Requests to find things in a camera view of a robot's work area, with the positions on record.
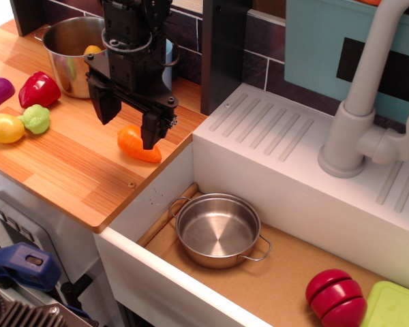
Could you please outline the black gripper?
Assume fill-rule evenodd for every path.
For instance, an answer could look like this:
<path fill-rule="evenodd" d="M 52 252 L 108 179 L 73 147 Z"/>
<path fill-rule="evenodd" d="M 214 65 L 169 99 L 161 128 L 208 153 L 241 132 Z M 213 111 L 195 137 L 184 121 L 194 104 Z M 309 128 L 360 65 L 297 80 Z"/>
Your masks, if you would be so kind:
<path fill-rule="evenodd" d="M 123 103 L 142 113 L 141 138 L 144 150 L 151 150 L 177 124 L 179 102 L 164 84 L 166 40 L 177 43 L 166 32 L 156 32 L 135 48 L 102 34 L 105 50 L 84 57 L 89 66 L 87 84 L 95 113 L 103 125 L 121 111 Z"/>

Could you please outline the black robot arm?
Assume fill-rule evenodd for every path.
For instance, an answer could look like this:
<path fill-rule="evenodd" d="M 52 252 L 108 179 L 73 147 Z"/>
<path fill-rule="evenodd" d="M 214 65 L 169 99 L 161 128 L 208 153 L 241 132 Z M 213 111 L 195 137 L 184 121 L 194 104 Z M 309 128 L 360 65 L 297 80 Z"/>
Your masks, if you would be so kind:
<path fill-rule="evenodd" d="M 165 20 L 170 1 L 102 1 L 103 54 L 88 54 L 89 96 L 102 124 L 113 120 L 127 104 L 142 113 L 142 147 L 151 150 L 177 124 L 177 98 L 163 81 L 164 70 L 178 60 L 166 60 L 172 42 Z"/>

